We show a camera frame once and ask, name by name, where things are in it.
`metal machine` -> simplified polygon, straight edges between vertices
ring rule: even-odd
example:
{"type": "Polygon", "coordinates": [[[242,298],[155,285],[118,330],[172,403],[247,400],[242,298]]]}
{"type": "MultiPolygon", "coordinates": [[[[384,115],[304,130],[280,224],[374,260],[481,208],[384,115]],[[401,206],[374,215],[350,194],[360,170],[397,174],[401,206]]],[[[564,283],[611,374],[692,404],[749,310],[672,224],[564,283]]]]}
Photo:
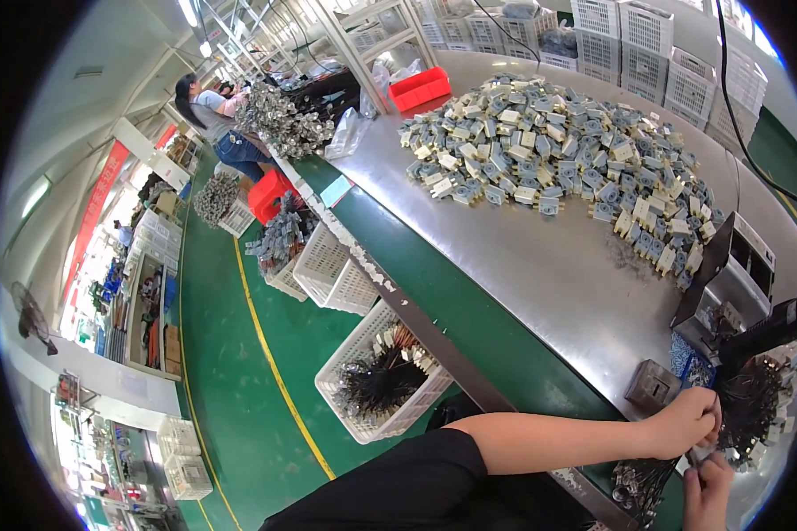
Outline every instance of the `metal machine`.
{"type": "Polygon", "coordinates": [[[703,260],[670,327],[704,356],[771,313],[776,264],[764,240],[732,212],[703,250],[703,260]]]}

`stainless steel workbench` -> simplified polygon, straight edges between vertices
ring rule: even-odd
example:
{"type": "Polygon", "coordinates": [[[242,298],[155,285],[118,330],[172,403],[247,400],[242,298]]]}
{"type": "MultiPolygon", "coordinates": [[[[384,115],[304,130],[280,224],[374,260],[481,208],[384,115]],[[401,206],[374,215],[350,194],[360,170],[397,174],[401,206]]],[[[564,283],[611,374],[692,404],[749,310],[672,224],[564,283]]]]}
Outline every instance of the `stainless steel workbench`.
{"type": "MultiPolygon", "coordinates": [[[[535,73],[600,101],[656,112],[685,138],[700,160],[697,176],[715,192],[724,213],[736,210],[776,254],[774,303],[797,295],[797,227],[759,179],[689,123],[630,92],[576,72],[534,61],[489,54],[439,51],[452,93],[463,94],[494,73],[535,73]]],[[[445,99],[415,112],[433,109],[445,99]]],[[[396,217],[453,261],[628,419],[642,414],[624,398],[635,368],[652,358],[669,369],[669,322],[680,295],[636,258],[606,223],[587,217],[575,198],[555,218],[520,205],[494,207],[481,200],[466,207],[432,200],[409,182],[414,155],[399,147],[405,116],[378,117],[356,153],[331,161],[396,217]]],[[[797,401],[792,405],[797,415],[797,401]]],[[[768,450],[755,473],[736,475],[729,505],[730,529],[746,526],[773,491],[791,440],[768,450]]]]}

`hand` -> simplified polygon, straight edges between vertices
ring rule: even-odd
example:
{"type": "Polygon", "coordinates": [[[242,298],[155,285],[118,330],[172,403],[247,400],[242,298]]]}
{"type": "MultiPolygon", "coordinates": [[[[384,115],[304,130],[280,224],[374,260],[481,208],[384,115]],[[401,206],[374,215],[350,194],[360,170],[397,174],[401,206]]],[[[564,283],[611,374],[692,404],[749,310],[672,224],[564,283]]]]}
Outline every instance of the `hand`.
{"type": "Polygon", "coordinates": [[[673,459],[694,444],[717,443],[721,426],[720,400],[706,388],[682,391],[665,409],[640,422],[646,442],[646,455],[655,459],[673,459]]]}
{"type": "Polygon", "coordinates": [[[734,475],[720,452],[709,455],[699,469],[685,471],[684,531],[726,529],[726,508],[734,475]]]}

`standing fan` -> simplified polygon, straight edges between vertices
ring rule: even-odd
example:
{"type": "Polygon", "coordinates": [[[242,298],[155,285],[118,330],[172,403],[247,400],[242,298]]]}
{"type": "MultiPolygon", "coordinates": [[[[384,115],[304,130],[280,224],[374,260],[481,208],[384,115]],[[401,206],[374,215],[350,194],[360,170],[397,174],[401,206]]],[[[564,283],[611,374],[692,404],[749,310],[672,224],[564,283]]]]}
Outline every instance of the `standing fan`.
{"type": "Polygon", "coordinates": [[[12,282],[12,301],[15,303],[15,309],[21,314],[21,319],[18,321],[18,332],[21,337],[26,339],[33,333],[47,347],[48,356],[59,354],[53,341],[47,339],[50,337],[50,327],[47,326],[42,310],[38,308],[38,303],[21,282],[12,282]]]}

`pink sleeve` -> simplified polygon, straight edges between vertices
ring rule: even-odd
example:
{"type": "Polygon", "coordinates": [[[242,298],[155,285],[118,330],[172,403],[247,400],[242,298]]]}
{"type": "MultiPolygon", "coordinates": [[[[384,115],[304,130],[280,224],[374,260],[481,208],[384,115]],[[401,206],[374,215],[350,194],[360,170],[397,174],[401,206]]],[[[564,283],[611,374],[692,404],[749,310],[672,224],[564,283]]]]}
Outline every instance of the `pink sleeve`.
{"type": "Polygon", "coordinates": [[[231,116],[233,117],[236,114],[236,108],[242,104],[244,100],[244,93],[240,92],[236,94],[230,100],[224,102],[224,116],[231,116]]]}

